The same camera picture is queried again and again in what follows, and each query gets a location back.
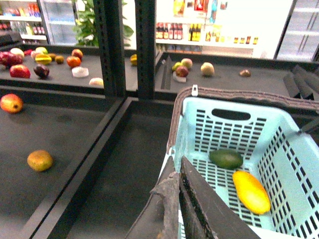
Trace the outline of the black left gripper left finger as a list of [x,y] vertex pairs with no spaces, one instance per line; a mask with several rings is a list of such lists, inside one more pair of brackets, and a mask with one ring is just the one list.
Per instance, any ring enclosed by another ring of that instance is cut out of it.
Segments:
[[174,160],[168,157],[150,197],[125,238],[178,238],[179,173]]

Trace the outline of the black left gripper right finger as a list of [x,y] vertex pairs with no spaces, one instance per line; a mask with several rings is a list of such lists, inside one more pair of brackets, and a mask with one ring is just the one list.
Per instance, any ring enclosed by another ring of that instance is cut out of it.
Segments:
[[179,202],[187,239],[258,239],[192,163],[181,158]]

